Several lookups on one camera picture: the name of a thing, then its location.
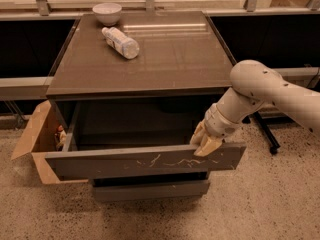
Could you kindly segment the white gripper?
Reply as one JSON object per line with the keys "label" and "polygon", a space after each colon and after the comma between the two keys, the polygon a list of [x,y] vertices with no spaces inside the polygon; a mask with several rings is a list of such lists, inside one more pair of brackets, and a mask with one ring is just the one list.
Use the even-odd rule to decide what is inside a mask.
{"label": "white gripper", "polygon": [[231,122],[220,113],[216,103],[212,104],[205,113],[204,122],[198,123],[190,139],[191,144],[198,145],[194,155],[209,155],[222,145],[221,138],[232,135],[239,127],[239,123]]}

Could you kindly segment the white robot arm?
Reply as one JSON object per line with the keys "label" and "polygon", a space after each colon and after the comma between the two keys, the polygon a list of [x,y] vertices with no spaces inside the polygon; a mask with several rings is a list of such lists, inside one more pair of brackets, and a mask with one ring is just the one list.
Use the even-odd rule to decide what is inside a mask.
{"label": "white robot arm", "polygon": [[275,70],[255,60],[238,62],[230,72],[231,87],[205,112],[191,137],[195,156],[218,149],[242,120],[266,103],[320,136],[320,93],[292,84]]}

